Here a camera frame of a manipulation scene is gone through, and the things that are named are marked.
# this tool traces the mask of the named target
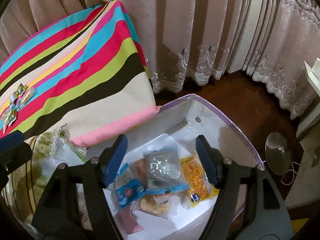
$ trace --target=metal disc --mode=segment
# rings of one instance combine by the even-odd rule
[[[287,140],[278,132],[268,135],[266,141],[266,159],[271,171],[283,176],[291,164],[291,151]]]

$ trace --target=colorful striped fabric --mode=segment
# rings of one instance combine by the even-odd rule
[[[20,130],[28,139],[67,123],[71,140],[88,147],[124,132],[159,111],[146,70],[120,1],[66,17],[30,37],[0,67],[1,115],[20,83],[36,89],[0,138]]]

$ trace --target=white cable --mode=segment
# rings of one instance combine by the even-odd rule
[[[292,169],[291,169],[291,170],[287,170],[287,172],[288,172],[288,171],[293,171],[293,176],[292,176],[292,180],[291,180],[291,182],[290,182],[289,184],[286,184],[286,183],[284,183],[284,182],[282,181],[282,179],[283,179],[284,175],[285,175],[285,174],[287,174],[287,172],[286,172],[286,173],[282,176],[282,178],[281,178],[281,183],[282,183],[282,184],[284,184],[284,185],[286,185],[286,186],[291,185],[291,184],[292,184],[292,182],[294,181],[294,174],[298,174],[298,173],[294,170],[293,163],[294,163],[294,164],[298,164],[298,165],[300,166],[300,164],[299,164],[299,163],[291,162]]]

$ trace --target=wooden floor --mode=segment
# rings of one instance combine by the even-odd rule
[[[221,80],[210,80],[200,87],[193,81],[186,81],[183,90],[174,94],[162,91],[155,95],[157,105],[164,105],[181,96],[195,93],[207,99],[229,117],[251,141],[262,160],[265,160],[265,141],[271,132],[279,132],[289,143],[295,138],[299,120],[291,121],[290,113],[281,109],[278,98],[268,93],[265,84],[254,82],[242,71],[222,76]],[[300,163],[303,150],[301,145],[291,145],[292,161]],[[291,186],[280,182],[281,177],[273,174],[283,198]],[[283,181],[289,183],[292,173],[288,172]]]

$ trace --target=beige curtain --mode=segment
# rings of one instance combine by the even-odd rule
[[[264,82],[291,119],[316,97],[304,61],[320,57],[320,9],[314,0],[263,0],[258,27],[243,70]]]
[[[36,31],[111,0],[12,0],[0,19],[0,63]],[[138,33],[154,92],[186,77],[220,79],[233,60],[250,0],[121,0]]]

